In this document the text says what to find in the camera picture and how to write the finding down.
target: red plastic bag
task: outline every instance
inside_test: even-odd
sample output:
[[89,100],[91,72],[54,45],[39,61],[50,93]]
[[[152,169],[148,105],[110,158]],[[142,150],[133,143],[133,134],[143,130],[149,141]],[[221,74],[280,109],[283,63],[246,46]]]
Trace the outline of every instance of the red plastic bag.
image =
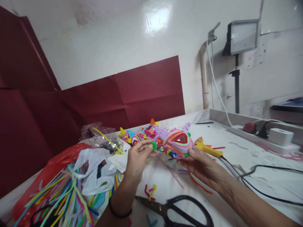
[[[60,154],[50,159],[47,165],[43,168],[41,173],[37,176],[32,185],[26,190],[23,196],[18,200],[13,208],[13,219],[16,221],[25,210],[25,205],[31,200],[30,195],[39,192],[39,184],[42,182],[42,187],[45,187],[63,168],[68,164],[75,162],[79,156],[80,151],[91,148],[85,143],[79,143],[72,147],[67,148]],[[36,211],[36,207],[32,206],[28,212],[20,220],[18,226],[28,227],[30,225],[30,218]]]

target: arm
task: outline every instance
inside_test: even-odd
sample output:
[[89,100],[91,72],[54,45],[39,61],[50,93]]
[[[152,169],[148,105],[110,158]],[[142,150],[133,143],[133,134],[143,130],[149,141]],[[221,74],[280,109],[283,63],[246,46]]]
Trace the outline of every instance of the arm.
[[190,149],[188,153],[187,159],[177,163],[217,191],[249,226],[300,226],[232,177],[202,150]]
[[[137,187],[142,179],[142,172],[145,161],[152,154],[153,145],[148,145],[151,140],[143,140],[128,150],[128,159],[124,178],[111,197],[110,204],[115,213],[119,216],[130,212],[135,199]],[[119,219],[115,217],[107,205],[105,211],[96,223],[96,227],[103,226],[128,226],[128,217]]]

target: scissors handle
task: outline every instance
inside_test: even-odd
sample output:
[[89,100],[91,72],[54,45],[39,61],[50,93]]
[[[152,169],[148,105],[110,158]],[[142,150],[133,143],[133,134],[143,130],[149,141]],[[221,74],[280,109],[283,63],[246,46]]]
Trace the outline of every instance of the scissors handle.
[[[201,211],[204,213],[206,219],[207,219],[207,225],[203,225],[200,222],[198,222],[197,220],[195,220],[194,218],[192,218],[191,216],[189,216],[187,213],[185,213],[183,210],[181,210],[180,208],[176,207],[174,205],[174,203],[180,201],[180,200],[189,200],[191,202],[193,202],[194,204],[196,204]],[[213,227],[214,223],[212,221],[212,218],[210,216],[210,214],[208,213],[208,211],[206,210],[206,208],[195,198],[188,196],[188,195],[179,195],[175,198],[169,199],[167,201],[167,209],[172,209],[175,212],[177,212],[178,214],[180,214],[182,217],[184,217],[186,220],[188,220],[190,223],[192,223],[194,226],[196,227]],[[164,218],[165,223],[170,226],[170,227],[189,227],[191,225],[186,225],[186,224],[181,224],[181,223],[176,223],[173,222],[169,219],[168,216],[166,216]]]

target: scissors blade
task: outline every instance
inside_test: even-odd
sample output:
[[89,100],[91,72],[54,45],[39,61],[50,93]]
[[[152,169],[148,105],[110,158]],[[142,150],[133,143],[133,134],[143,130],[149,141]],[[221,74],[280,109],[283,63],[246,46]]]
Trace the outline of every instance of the scissors blade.
[[142,203],[144,206],[147,208],[151,209],[152,211],[156,212],[157,214],[160,214],[162,217],[167,216],[167,206],[162,205],[161,203],[157,203],[154,201],[148,201],[148,199],[140,197],[140,196],[135,196],[135,199]]

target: power strip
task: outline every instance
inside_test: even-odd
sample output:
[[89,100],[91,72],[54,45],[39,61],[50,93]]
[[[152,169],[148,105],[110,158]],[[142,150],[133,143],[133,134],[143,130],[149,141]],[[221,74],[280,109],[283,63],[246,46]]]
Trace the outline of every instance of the power strip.
[[272,150],[272,151],[274,151],[278,154],[287,155],[287,154],[299,151],[300,148],[301,148],[299,145],[294,144],[294,143],[290,143],[288,146],[282,147],[278,144],[269,142],[267,139],[263,139],[263,138],[260,138],[256,135],[254,135],[254,134],[244,132],[243,128],[244,128],[244,126],[234,125],[234,126],[231,126],[229,128],[229,130],[231,132],[233,132],[234,134],[237,134],[237,135],[239,135],[241,137],[244,137],[244,138],[246,138],[250,141],[253,141],[255,143],[261,142],[266,148],[268,148],[268,149],[270,149],[270,150]]

